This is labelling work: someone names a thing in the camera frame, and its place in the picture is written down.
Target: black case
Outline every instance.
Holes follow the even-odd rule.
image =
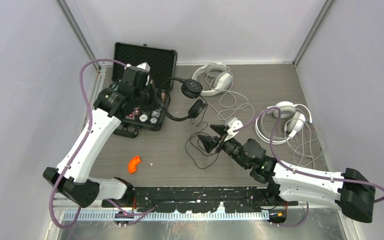
[[[165,105],[170,104],[169,92],[173,89],[173,82],[167,82],[161,86],[161,82],[175,74],[176,62],[178,54],[172,49],[162,49],[144,45],[133,45],[117,42],[115,44],[114,59],[120,62],[137,66],[142,63],[148,63],[150,66],[149,74],[155,83],[156,88],[162,88],[165,99]],[[123,77],[125,69],[123,66],[114,64],[112,69],[112,81],[117,82]],[[146,115],[147,120],[141,121],[141,115]],[[151,119],[157,119],[156,123],[151,123]],[[138,135],[140,128],[158,131],[163,126],[165,115],[162,109],[154,109],[151,112],[142,112],[136,109],[132,114],[123,119],[119,128],[114,131],[114,134],[135,138]]]

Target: black headphones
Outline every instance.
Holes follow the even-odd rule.
[[[166,82],[171,81],[171,80],[178,81],[178,82],[182,83],[181,92],[183,93],[183,95],[185,95],[186,97],[188,97],[190,99],[196,99],[197,97],[199,97],[201,95],[201,92],[203,91],[203,86],[197,80],[183,79],[181,77],[169,77],[166,80],[164,80],[160,86],[163,86]],[[158,89],[159,98],[162,97],[161,93],[162,93],[162,91],[161,91],[161,87],[160,87]],[[187,116],[185,116],[185,117],[175,117],[175,116],[171,115],[165,106],[162,108],[162,110],[165,113],[165,115],[167,116],[167,118],[169,118],[173,121],[176,121],[176,122],[182,122],[182,121],[185,121],[187,119],[194,119],[194,118],[198,117],[200,115],[200,113],[206,108],[206,106],[207,106],[207,104],[203,100],[201,100],[201,99],[196,100],[196,102],[189,108],[189,111],[187,111]]]

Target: orange plastic piece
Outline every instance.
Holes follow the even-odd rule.
[[[137,171],[136,165],[140,163],[141,163],[141,158],[139,156],[135,156],[134,158],[132,158],[127,166],[128,173],[129,174],[135,173]]]

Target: white bracket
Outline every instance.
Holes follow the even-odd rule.
[[[242,122],[240,120],[238,120],[237,117],[234,117],[232,118],[232,120],[230,120],[227,125],[229,126],[229,129],[227,130],[227,137],[224,139],[224,141],[227,141],[229,139],[232,139],[236,136],[236,134],[238,134],[239,132],[233,132],[234,130],[236,129],[240,129],[242,128],[244,125],[242,124]]]

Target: small white piece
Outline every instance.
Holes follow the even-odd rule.
[[[227,130],[227,137],[224,139],[224,141],[230,140],[238,134],[238,132],[233,132],[236,129],[242,128],[244,125],[240,120],[238,120],[237,117],[232,118],[227,125],[229,126],[229,129]]]
[[[140,115],[139,120],[141,122],[146,122],[146,120],[148,120],[148,116],[146,114],[142,114]]]

